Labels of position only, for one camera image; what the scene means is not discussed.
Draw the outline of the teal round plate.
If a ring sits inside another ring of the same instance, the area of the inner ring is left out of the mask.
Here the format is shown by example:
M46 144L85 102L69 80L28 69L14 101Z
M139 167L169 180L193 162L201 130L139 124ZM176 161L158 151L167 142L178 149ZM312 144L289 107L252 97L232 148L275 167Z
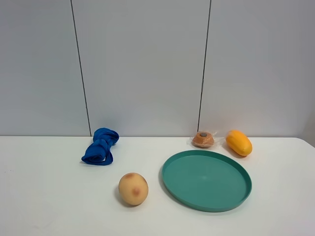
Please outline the teal round plate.
M248 172L236 161L213 151L174 154L163 164L160 177L174 199L204 212L235 209L252 191Z

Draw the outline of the blue crumpled cloth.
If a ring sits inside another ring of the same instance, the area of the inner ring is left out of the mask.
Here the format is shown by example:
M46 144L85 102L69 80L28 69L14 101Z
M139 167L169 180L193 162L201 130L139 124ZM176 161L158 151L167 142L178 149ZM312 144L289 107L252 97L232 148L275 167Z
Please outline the blue crumpled cloth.
M87 148L81 160L89 165L107 166L112 164L111 147L119 140L119 134L108 128L100 128L94 132L93 142Z

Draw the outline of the wrapped brown bread toy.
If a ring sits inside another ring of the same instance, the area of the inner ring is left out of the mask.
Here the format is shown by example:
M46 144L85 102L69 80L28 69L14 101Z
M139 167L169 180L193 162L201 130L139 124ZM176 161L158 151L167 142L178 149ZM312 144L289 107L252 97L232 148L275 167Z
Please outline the wrapped brown bread toy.
M219 140L216 138L216 133L198 131L190 138L190 143L196 148L209 149L218 146Z

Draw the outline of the orange yellow fruit toy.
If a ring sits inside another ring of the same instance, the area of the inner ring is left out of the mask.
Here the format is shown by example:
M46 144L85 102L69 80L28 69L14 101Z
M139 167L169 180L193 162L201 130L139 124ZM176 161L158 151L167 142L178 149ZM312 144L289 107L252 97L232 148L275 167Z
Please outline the orange yellow fruit toy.
M248 156L252 152L252 143L248 137L238 130L228 132L225 141L227 145L239 156Z

